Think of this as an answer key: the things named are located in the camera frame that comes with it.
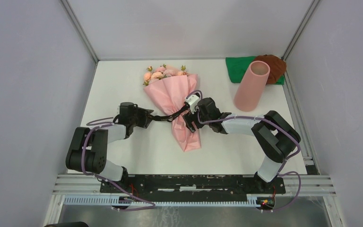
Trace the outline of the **pink flower bouquet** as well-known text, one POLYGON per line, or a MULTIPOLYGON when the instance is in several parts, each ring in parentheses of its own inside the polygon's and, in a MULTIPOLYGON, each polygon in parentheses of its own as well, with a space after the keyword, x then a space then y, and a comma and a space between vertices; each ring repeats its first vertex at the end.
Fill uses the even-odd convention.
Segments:
MULTIPOLYGON (((189 73, 185 65, 176 68, 163 64, 156 69, 149 66, 143 76, 144 92, 166 116, 185 106, 185 98, 193 94, 198 81, 198 75, 189 73)), ((171 121, 172 135, 184 152, 201 148, 199 133, 191 132, 182 117, 186 113, 183 110, 171 121)))

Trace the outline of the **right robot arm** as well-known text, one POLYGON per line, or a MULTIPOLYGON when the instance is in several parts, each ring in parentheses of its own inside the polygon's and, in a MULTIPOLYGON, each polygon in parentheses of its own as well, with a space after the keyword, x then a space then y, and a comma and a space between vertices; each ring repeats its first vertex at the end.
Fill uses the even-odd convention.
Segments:
POLYGON ((300 151, 300 135, 276 111, 271 110, 260 116, 221 112, 212 98, 198 95, 186 97, 184 106, 189 110, 183 119, 192 133, 208 126, 215 133, 243 134, 256 138, 265 154, 254 180, 254 187, 260 193, 266 193, 273 187, 273 180, 292 157, 291 153, 300 151))

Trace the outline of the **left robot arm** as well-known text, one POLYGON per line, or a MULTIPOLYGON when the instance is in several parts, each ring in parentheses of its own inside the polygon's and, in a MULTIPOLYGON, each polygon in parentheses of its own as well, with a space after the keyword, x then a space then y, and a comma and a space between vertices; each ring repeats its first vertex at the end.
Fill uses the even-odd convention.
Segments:
POLYGON ((66 156, 66 168, 112 180, 111 186, 117 192, 127 191, 130 186, 127 169, 107 160, 108 144, 129 138, 135 127, 146 129, 153 112, 132 102, 123 102, 115 117, 77 127, 66 156))

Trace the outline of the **black ribbon gold lettering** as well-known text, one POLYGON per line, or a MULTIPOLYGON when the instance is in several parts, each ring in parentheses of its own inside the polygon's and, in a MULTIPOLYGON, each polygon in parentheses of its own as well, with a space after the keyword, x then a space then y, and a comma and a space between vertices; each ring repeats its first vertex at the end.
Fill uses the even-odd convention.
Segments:
POLYGON ((156 121, 156 122, 172 122, 173 120, 175 120, 177 117, 179 117, 183 112, 187 111, 189 109, 189 105, 185 104, 179 111, 171 114, 171 115, 167 115, 167 116, 159 116, 159 115, 152 115, 149 114, 147 117, 148 119, 152 120, 152 121, 156 121))

